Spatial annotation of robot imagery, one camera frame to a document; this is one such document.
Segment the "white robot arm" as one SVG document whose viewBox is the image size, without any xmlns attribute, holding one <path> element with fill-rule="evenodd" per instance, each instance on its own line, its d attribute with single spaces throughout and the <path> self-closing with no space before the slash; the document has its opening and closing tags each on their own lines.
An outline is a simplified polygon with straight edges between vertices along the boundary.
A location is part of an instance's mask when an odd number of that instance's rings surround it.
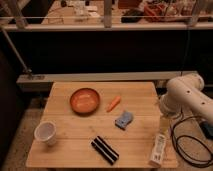
<svg viewBox="0 0 213 171">
<path fill-rule="evenodd" d="M 213 125 L 213 99 L 202 92 L 203 88 L 204 80 L 199 74 L 170 79 L 166 84 L 167 92 L 159 99 L 160 111 L 170 117 L 185 106 Z"/>
</svg>

